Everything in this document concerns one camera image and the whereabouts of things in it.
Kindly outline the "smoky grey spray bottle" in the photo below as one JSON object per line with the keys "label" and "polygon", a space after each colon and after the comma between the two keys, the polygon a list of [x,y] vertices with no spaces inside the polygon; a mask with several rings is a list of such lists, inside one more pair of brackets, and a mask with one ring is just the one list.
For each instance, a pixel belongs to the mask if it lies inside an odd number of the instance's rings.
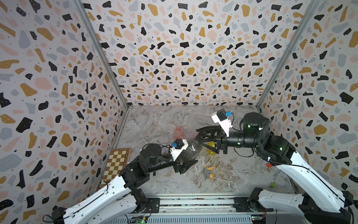
{"label": "smoky grey spray bottle", "polygon": [[182,151],[180,156],[178,157],[179,162],[183,163],[185,161],[190,160],[198,160],[197,157],[199,156],[203,146],[197,143],[196,137],[186,139],[189,146],[186,150]]}

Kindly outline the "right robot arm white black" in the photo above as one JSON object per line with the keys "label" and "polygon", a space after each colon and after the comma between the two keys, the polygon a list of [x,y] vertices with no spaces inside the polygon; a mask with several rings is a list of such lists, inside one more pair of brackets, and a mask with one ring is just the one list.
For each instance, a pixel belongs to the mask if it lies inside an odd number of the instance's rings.
{"label": "right robot arm white black", "polygon": [[285,138],[274,135],[270,120],[259,113],[245,114],[240,128],[234,129],[231,112],[220,110],[212,115],[214,126],[197,129],[195,141],[215,153],[228,148],[250,148],[273,167],[284,172],[302,189],[302,194],[283,194],[254,188],[247,200],[250,209],[283,210],[304,217],[311,224],[352,224],[353,196],[332,186],[316,172]]}

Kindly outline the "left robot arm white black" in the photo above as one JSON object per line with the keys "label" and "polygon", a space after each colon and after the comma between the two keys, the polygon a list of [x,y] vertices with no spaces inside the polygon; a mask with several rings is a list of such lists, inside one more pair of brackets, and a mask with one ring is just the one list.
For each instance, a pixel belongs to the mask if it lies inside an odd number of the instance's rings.
{"label": "left robot arm white black", "polygon": [[150,174],[172,167],[184,174],[197,163],[195,153],[199,148],[186,140],[176,140],[162,153],[163,146],[149,143],[132,162],[99,191],[70,207],[58,207],[48,217],[51,224],[104,224],[132,212],[146,212],[148,198],[140,186],[150,179]]}

